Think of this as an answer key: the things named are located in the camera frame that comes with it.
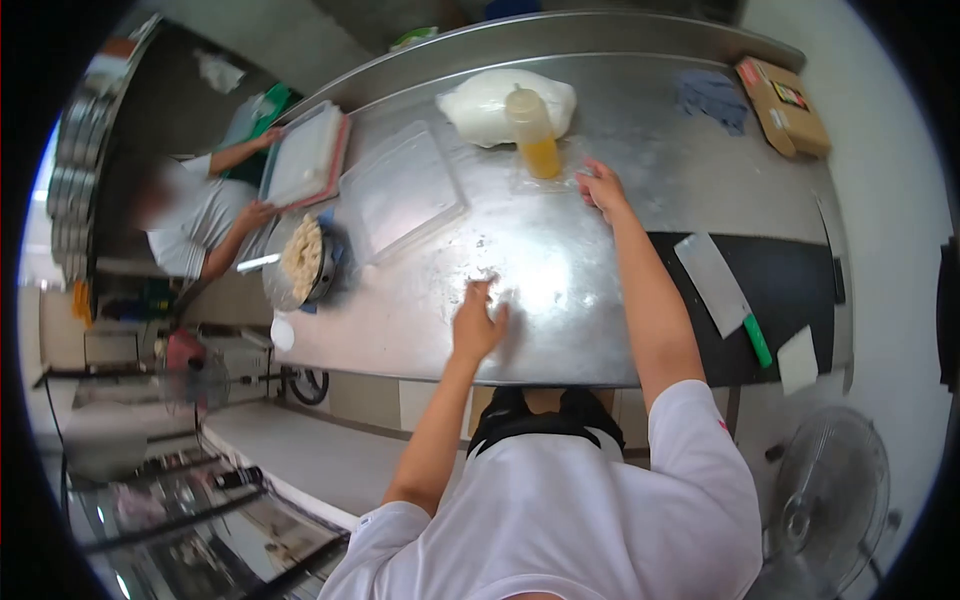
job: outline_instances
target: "black strap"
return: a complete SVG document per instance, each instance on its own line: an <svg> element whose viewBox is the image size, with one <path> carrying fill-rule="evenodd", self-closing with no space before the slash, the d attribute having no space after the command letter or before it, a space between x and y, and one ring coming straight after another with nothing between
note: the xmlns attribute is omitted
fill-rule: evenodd
<svg viewBox="0 0 960 600"><path fill-rule="evenodd" d="M530 415L529 417L520 417L495 427L485 439L474 439L470 446L473 450L480 444L480 450L477 456L486 452L491 446L501 440L521 436L528 433L550 433L554 435L578 436L587 438L591 444L600 447L600 441L595 435L586 430L586 428L574 419L560 413L540 413L539 415Z"/></svg>

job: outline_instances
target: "glass display case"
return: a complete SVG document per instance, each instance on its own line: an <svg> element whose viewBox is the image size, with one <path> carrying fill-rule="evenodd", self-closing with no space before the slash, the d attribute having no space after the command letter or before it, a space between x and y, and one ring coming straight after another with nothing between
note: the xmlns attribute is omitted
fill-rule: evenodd
<svg viewBox="0 0 960 600"><path fill-rule="evenodd" d="M315 598L346 532L303 515L195 439L102 484L68 474L71 528L120 600Z"/></svg>

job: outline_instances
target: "yellow oil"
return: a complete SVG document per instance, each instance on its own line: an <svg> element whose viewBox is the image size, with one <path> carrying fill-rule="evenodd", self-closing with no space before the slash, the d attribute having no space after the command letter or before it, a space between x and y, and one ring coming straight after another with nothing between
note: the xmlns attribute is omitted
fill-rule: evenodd
<svg viewBox="0 0 960 600"><path fill-rule="evenodd" d="M538 180L549 180L560 174L560 157L557 155L557 142L553 137L533 144L517 143L516 148L523 156L527 171Z"/></svg>

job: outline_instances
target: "white t-shirt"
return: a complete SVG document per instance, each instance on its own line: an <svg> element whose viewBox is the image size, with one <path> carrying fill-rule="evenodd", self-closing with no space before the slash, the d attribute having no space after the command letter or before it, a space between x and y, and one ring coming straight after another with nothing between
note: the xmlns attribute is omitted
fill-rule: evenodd
<svg viewBox="0 0 960 600"><path fill-rule="evenodd" d="M242 181L210 178L210 155L171 159L164 179L175 190L171 209L147 231L156 264L168 275L200 278L206 254L220 245L257 190ZM262 256L276 219L247 235L236 260Z"/></svg>
<svg viewBox="0 0 960 600"><path fill-rule="evenodd" d="M320 598L742 598L762 562L756 489L705 383L657 398L650 452L646 470L584 438L502 440L435 518L364 515Z"/></svg>

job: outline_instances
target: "black cutting board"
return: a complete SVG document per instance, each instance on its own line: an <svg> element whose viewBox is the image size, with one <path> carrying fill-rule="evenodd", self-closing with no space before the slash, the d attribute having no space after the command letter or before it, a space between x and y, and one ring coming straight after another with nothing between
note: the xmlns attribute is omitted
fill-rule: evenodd
<svg viewBox="0 0 960 600"><path fill-rule="evenodd" d="M687 235L652 232L650 239L684 297L710 387L780 381L777 349L805 325L813 334L820 373L830 372L836 286L829 246L768 237L710 236L727 259L774 357L773 365L761 369L743 327L726 340L720 338L673 250Z"/></svg>

